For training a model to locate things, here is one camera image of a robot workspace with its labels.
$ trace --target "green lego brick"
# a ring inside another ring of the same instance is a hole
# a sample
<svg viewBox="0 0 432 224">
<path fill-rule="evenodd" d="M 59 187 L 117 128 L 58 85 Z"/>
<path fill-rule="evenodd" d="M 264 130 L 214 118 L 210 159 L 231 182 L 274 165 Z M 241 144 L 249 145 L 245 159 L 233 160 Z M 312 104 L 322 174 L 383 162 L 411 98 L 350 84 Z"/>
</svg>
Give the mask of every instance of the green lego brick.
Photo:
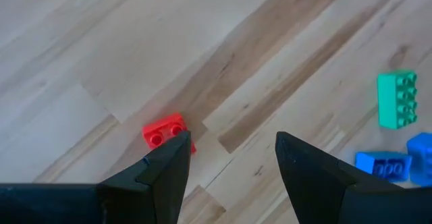
<svg viewBox="0 0 432 224">
<path fill-rule="evenodd" d="M 378 76 L 379 125 L 396 130 L 417 120 L 416 79 L 417 75 L 408 70 Z"/>
</svg>

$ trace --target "blue lego brick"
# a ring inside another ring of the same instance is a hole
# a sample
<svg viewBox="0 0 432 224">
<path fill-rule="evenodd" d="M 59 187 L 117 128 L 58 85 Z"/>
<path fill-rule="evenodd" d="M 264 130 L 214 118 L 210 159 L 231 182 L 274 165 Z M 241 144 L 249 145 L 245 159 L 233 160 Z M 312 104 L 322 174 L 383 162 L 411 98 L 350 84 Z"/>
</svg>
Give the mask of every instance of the blue lego brick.
<svg viewBox="0 0 432 224">
<path fill-rule="evenodd" d="M 398 152 L 358 152 L 356 167 L 390 182 L 406 181 L 412 157 Z"/>
<path fill-rule="evenodd" d="M 420 133 L 406 143 L 412 156 L 411 182 L 432 186 L 432 134 Z"/>
</svg>

